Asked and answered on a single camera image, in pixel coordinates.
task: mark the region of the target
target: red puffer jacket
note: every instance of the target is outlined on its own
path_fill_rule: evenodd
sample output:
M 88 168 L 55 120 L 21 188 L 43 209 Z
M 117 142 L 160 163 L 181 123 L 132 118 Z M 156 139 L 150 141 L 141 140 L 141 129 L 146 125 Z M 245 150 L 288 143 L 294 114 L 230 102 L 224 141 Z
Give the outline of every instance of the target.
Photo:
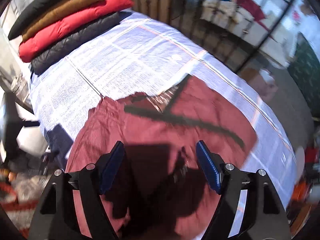
M 40 30 L 34 37 L 19 46 L 19 56 L 23 62 L 31 62 L 49 45 L 65 37 L 76 28 L 108 13 L 121 11 L 133 6 L 131 0 L 104 0 L 71 14 Z
M 66 172 L 95 163 L 122 141 L 125 158 L 111 189 L 101 196 L 115 231 L 125 237 L 125 231 L 130 236 L 161 225 L 160 232 L 146 239 L 159 239 L 158 233 L 166 234 L 160 239 L 193 239 L 208 226 L 219 201 L 198 168 L 196 143 L 203 140 L 210 151 L 240 168 L 256 139 L 239 109 L 200 79 L 187 76 L 158 97 L 105 97 L 89 111 Z M 170 183 L 172 174 L 177 180 Z M 74 201 L 81 233 L 89 236 L 79 191 Z

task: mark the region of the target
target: blue gripper pad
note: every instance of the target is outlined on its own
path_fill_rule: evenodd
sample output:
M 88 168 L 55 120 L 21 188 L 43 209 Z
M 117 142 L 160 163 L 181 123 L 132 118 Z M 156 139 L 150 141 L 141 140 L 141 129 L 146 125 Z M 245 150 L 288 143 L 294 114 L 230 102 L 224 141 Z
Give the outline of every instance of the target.
M 214 166 L 212 159 L 209 155 L 209 150 L 203 141 L 199 141 L 196 144 L 196 155 L 198 162 L 204 172 L 204 175 L 209 183 L 211 189 L 213 189 L 219 195 L 221 194 L 221 181 L 218 169 Z
M 100 177 L 99 191 L 101 195 L 111 188 L 115 176 L 119 170 L 124 157 L 123 143 L 118 141 L 109 154 L 111 156 Z

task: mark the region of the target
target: brown jacket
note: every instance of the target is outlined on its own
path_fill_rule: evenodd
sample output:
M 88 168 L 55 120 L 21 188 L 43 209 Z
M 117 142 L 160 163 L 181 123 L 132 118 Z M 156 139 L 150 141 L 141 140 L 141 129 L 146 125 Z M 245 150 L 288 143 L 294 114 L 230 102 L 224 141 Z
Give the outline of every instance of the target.
M 24 30 L 22 41 L 25 42 L 33 37 L 39 30 L 98 1 L 103 0 L 62 0 L 39 16 Z

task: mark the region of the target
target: bed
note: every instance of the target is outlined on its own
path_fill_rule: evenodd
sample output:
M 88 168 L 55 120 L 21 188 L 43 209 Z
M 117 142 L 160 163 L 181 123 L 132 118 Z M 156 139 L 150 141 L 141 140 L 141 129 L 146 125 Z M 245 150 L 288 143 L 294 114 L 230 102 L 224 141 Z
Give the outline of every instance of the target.
M 239 4 L 239 0 L 205 0 L 202 4 L 201 19 L 224 28 L 257 47 L 281 17 L 286 3 L 283 0 L 251 0 L 250 2 L 244 8 L 241 3 Z M 290 28 L 291 22 L 290 14 L 286 15 L 260 48 L 267 58 L 282 67 L 288 67 L 294 56 L 293 44 L 297 34 Z
M 241 169 L 265 169 L 286 207 L 295 184 L 296 160 L 272 110 L 245 81 L 176 29 L 131 10 L 120 15 L 119 25 L 75 49 L 42 75 L 31 76 L 34 113 L 51 149 L 59 151 L 61 168 L 88 110 L 101 96 L 119 99 L 139 91 L 156 95 L 190 73 L 250 121 L 258 141 Z M 239 231 L 245 199 L 243 193 L 230 235 Z

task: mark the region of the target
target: red corduroy fabric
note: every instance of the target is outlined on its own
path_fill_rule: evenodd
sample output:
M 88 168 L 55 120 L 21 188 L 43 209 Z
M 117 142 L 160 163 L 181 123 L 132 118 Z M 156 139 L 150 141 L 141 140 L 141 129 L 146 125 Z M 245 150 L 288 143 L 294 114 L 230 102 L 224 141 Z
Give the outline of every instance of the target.
M 23 62 L 31 62 L 49 45 L 65 37 L 76 28 L 108 13 L 121 11 L 133 6 L 132 0 L 104 0 L 71 14 L 62 20 L 40 30 L 34 37 L 22 42 L 19 56 Z
M 89 111 L 89 118 L 73 144 L 66 172 L 79 171 L 95 163 L 101 155 L 110 152 L 116 141 L 122 141 L 125 159 L 111 190 L 101 196 L 114 230 L 118 232 L 121 226 L 126 226 L 129 214 L 130 222 L 137 227 L 143 228 L 155 219 L 156 225 L 163 225 L 168 232 L 192 239 L 208 226 L 220 198 L 198 168 L 196 143 L 203 140 L 211 152 L 240 168 L 256 142 L 256 133 L 239 109 L 196 77 L 187 80 L 168 115 L 224 128 L 243 141 L 242 147 L 218 131 L 130 114 L 127 108 L 125 112 L 125 106 L 152 108 L 148 100 L 132 100 L 140 95 L 118 101 L 105 97 Z M 144 205 L 150 204 L 150 196 L 158 193 L 155 190 L 181 161 L 188 166 L 185 179 L 164 187 L 165 192 L 153 199 L 146 212 Z M 90 236 L 79 191 L 74 191 L 74 201 L 81 233 Z
M 265 15 L 259 5 L 257 5 L 253 0 L 237 0 L 237 4 L 250 12 L 254 17 L 254 20 L 264 29 L 269 31 L 269 29 L 261 22 L 261 20 L 265 18 Z

